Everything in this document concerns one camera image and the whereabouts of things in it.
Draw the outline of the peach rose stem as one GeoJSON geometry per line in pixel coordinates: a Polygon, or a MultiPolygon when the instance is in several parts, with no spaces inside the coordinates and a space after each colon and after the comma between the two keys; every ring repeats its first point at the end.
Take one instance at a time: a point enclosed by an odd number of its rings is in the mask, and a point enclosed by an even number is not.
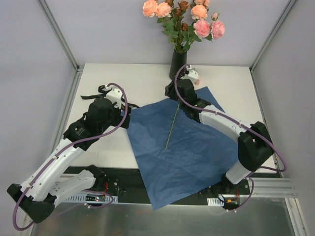
{"type": "Polygon", "coordinates": [[[182,41],[181,48],[186,53],[194,42],[202,40],[213,40],[212,23],[207,21],[209,12],[209,0],[194,0],[189,6],[192,23],[189,25],[186,22],[181,23],[182,41]]]}

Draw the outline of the brown orange rose stem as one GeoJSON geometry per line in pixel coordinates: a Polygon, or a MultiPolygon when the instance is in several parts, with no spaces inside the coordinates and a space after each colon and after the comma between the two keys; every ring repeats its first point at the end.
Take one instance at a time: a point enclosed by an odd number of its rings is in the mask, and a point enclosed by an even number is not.
{"type": "Polygon", "coordinates": [[[170,30],[170,41],[174,44],[174,49],[178,53],[184,52],[184,47],[182,45],[184,37],[182,31],[188,31],[187,23],[183,22],[184,14],[189,9],[189,2],[186,0],[181,0],[177,4],[173,0],[166,1],[171,7],[171,25],[170,30]]]}

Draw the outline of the blue wrapping paper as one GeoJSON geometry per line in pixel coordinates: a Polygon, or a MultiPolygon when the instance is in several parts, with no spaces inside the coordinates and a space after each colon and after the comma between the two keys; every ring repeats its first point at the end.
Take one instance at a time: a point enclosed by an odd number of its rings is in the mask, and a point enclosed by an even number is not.
{"type": "Polygon", "coordinates": [[[237,144],[216,129],[189,119],[165,99],[131,113],[127,134],[151,205],[157,210],[220,182],[238,160],[237,144]]]}

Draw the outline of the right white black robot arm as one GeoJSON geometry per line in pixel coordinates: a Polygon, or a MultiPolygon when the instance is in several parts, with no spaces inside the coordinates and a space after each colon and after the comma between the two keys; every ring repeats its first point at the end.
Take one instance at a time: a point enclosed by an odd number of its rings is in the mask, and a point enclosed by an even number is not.
{"type": "Polygon", "coordinates": [[[165,96],[175,100],[185,115],[198,123],[210,126],[237,143],[238,160],[221,177],[220,188],[233,194],[239,183],[258,170],[275,151],[266,126],[257,121],[243,123],[219,110],[210,102],[198,98],[188,79],[172,81],[165,87],[165,96]]]}

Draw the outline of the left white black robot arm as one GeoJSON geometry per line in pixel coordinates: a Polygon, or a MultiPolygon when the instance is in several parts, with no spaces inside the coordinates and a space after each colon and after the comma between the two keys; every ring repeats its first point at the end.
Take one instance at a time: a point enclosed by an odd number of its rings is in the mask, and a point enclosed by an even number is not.
{"type": "Polygon", "coordinates": [[[88,110],[64,132],[62,139],[47,160],[21,184],[11,184],[7,192],[33,223],[41,223],[64,200],[81,191],[99,192],[105,189],[105,173],[95,165],[85,167],[68,180],[57,183],[64,171],[101,137],[107,129],[127,129],[133,106],[125,99],[98,97],[88,110]]]}

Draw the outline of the large pink rose stem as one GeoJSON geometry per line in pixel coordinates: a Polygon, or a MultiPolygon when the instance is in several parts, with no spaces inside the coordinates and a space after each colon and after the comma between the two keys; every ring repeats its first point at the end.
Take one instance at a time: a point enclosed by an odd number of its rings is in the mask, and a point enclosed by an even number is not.
{"type": "Polygon", "coordinates": [[[157,17],[162,33],[174,45],[175,52],[186,53],[194,42],[218,40],[225,34],[220,14],[209,12],[209,0],[147,0],[142,6],[145,17],[157,17]]]}

